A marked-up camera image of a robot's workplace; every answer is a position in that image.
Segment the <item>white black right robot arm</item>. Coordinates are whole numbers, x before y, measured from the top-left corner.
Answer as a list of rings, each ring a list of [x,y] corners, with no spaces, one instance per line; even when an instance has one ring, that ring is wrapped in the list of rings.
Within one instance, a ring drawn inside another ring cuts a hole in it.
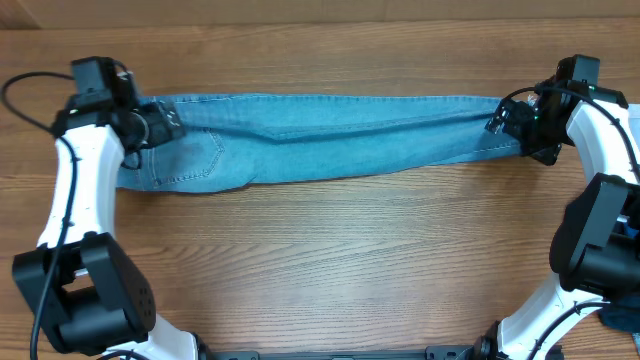
[[[564,211],[550,247],[550,276],[511,316],[495,322],[466,359],[558,359],[557,342],[582,319],[639,290],[639,147],[630,106],[599,86],[600,61],[562,59],[531,87],[512,92],[486,128],[515,138],[524,155],[552,165],[565,145],[580,156],[587,185]]]

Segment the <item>blue denim jeans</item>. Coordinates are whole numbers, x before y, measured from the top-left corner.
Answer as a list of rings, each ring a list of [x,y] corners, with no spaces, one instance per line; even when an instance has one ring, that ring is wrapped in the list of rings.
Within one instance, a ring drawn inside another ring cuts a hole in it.
[[[498,99],[479,96],[183,94],[167,97],[184,137],[142,151],[119,187],[213,193],[379,175],[518,156],[486,130]]]

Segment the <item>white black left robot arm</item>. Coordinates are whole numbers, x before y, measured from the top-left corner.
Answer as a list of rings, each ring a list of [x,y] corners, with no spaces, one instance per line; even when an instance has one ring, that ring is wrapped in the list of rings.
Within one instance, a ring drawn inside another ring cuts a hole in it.
[[[29,356],[46,335],[59,353],[100,359],[209,359],[201,338],[158,314],[151,286],[115,239],[115,195],[126,156],[184,136],[174,106],[143,103],[131,72],[109,57],[71,63],[76,92],[46,127],[57,177],[35,250],[12,276],[34,314]]]

